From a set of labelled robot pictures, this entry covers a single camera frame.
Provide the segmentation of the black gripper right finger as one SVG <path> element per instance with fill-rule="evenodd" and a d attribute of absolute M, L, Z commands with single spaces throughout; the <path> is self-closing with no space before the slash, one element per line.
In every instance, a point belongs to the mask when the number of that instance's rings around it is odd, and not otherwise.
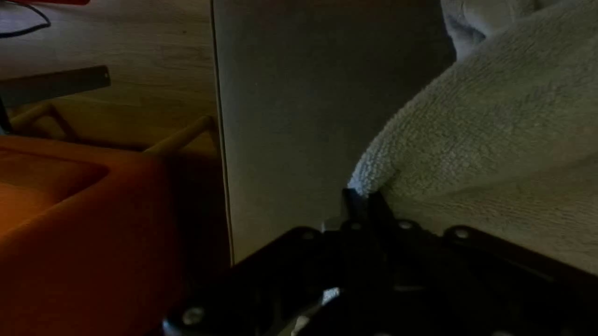
<path fill-rule="evenodd" d="M 598 336 L 598 278 L 473 225 L 434 235 L 369 197 L 374 227 L 451 304 L 462 336 Z"/>

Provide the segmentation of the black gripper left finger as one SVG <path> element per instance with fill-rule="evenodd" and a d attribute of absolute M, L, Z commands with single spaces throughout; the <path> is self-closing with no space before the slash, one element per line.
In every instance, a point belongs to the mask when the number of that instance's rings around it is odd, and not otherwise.
<path fill-rule="evenodd" d="M 299 336 L 367 330 L 359 308 L 365 199 L 342 192 L 337 229 L 292 227 L 184 298 L 165 319 L 165 336 L 283 336 L 311 315 Z"/>

